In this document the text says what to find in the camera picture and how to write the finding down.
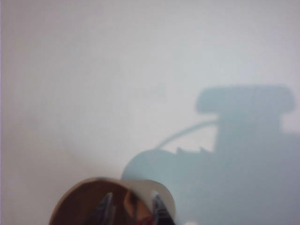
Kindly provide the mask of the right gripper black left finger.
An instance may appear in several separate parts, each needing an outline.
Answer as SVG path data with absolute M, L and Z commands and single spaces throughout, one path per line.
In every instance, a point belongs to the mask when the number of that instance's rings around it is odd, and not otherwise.
M 92 224 L 93 225 L 107 225 L 110 223 L 111 214 L 113 213 L 113 194 L 108 193 L 104 196 L 104 198 L 99 202 L 99 204 L 95 207 L 92 216 Z

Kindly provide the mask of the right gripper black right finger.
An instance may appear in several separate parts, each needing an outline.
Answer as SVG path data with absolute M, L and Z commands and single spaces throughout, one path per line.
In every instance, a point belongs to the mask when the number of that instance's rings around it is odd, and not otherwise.
M 154 225 L 175 225 L 170 213 L 168 212 L 163 200 L 156 194 L 152 199 L 153 224 Z

